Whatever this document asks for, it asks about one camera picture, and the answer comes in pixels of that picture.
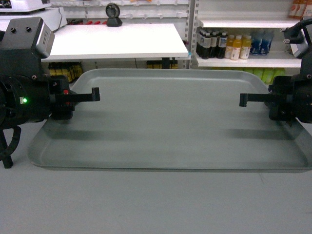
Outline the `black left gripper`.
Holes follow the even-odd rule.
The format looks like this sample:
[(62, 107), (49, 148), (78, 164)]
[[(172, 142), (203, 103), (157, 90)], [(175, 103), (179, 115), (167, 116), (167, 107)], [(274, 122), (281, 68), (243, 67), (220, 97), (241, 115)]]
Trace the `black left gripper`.
[(76, 103), (100, 101), (98, 87), (72, 92), (65, 76), (45, 74), (41, 60), (30, 49), (0, 51), (1, 123), (70, 119)]

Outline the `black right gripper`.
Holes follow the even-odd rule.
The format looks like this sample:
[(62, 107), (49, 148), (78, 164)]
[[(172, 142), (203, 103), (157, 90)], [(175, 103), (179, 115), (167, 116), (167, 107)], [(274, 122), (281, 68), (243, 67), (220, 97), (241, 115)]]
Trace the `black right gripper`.
[(240, 94), (239, 106), (248, 102), (270, 102), (269, 118), (276, 121), (312, 120), (312, 58), (303, 57), (300, 72), (294, 76), (276, 76), (269, 94)]

